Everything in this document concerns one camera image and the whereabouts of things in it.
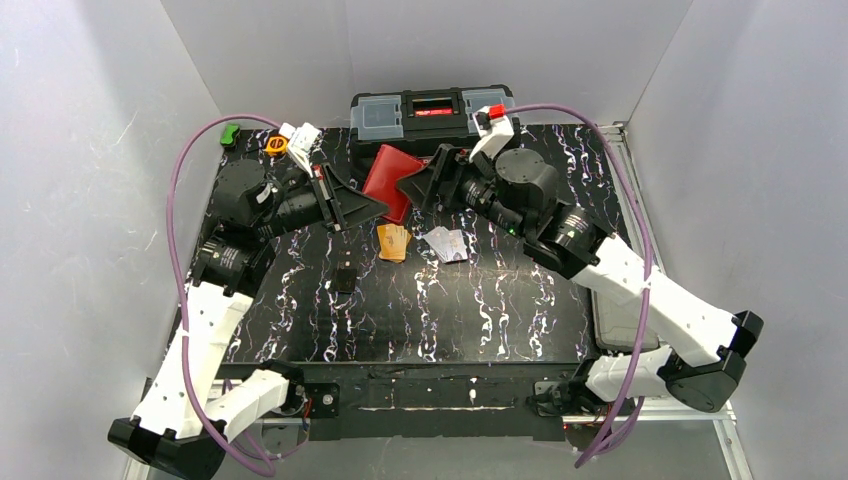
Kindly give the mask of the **red leather card holder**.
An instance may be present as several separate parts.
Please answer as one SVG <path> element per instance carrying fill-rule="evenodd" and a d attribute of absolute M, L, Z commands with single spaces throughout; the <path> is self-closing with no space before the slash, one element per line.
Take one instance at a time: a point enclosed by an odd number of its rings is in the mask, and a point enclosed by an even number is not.
<path fill-rule="evenodd" d="M 417 173 L 425 166 L 419 157 L 407 154 L 398 148 L 383 144 L 366 178 L 363 193 L 389 207 L 383 216 L 388 222 L 403 225 L 411 209 L 409 198 L 397 188 L 397 182 Z"/>

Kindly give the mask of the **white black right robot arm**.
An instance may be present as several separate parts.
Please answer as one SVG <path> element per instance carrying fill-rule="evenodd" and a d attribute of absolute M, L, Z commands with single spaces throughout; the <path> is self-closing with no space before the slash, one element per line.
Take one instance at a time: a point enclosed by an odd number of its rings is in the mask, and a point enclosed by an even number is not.
<path fill-rule="evenodd" d="M 420 209 L 470 209 L 519 238 L 540 266 L 605 296 L 653 330 L 661 345 L 585 361 L 545 400 L 562 412 L 618 397 L 669 396 L 719 411 L 737 389 L 764 323 L 717 308 L 649 266 L 583 208 L 558 196 L 558 171 L 530 149 L 490 157 L 443 144 L 397 187 Z"/>

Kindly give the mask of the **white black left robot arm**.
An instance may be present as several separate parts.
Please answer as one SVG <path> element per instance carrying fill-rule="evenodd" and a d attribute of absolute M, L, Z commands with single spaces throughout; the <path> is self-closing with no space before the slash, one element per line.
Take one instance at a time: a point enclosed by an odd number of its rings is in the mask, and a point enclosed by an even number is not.
<path fill-rule="evenodd" d="M 216 228 L 191 271 L 177 276 L 181 325 L 141 403 L 108 433 L 135 460 L 181 479 L 212 478 L 256 420 L 275 409 L 301 414 L 310 404 L 303 371 L 278 360 L 210 397 L 230 339 L 274 262 L 273 240 L 313 224 L 344 231 L 389 210 L 329 164 L 276 175 L 252 159 L 220 169 L 210 206 Z"/>

